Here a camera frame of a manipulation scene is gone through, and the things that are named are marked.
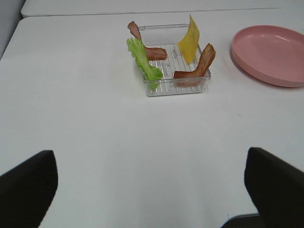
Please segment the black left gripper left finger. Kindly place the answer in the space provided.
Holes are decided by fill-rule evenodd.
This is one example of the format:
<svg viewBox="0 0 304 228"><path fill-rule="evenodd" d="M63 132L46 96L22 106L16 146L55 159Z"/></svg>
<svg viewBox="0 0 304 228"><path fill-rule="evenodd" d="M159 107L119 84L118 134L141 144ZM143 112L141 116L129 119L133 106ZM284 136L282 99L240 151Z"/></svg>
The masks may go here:
<svg viewBox="0 0 304 228"><path fill-rule="evenodd" d="M38 228L58 187L52 150L41 151L0 176L0 226Z"/></svg>

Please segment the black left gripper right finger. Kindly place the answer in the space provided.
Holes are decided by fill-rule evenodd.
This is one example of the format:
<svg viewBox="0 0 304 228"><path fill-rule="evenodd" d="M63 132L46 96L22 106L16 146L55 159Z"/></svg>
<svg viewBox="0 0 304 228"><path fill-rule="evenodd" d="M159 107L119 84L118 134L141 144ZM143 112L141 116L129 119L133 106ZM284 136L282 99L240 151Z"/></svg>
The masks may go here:
<svg viewBox="0 0 304 228"><path fill-rule="evenodd" d="M245 187L268 228L304 226L304 173L270 152L251 147Z"/></svg>

